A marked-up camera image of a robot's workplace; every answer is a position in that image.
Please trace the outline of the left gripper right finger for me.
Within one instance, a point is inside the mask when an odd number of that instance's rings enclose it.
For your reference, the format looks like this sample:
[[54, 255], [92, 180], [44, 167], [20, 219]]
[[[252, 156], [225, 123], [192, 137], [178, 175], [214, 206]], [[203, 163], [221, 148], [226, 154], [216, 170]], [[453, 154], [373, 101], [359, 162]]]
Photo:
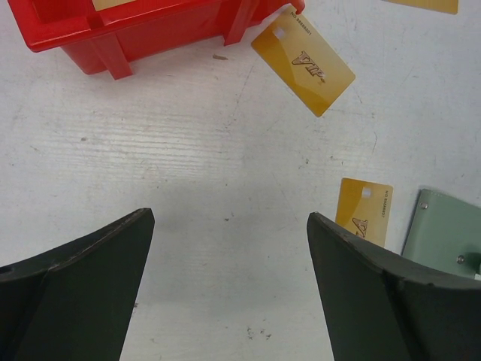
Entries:
[[307, 238], [336, 360], [478, 360], [480, 283], [360, 238], [319, 213]]

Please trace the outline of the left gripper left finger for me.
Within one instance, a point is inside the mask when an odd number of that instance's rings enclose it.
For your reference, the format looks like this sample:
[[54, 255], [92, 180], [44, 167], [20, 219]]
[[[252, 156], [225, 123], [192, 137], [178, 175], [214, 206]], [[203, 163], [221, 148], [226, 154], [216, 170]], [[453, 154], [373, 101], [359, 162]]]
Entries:
[[1, 268], [3, 360], [118, 360], [155, 219], [141, 208]]

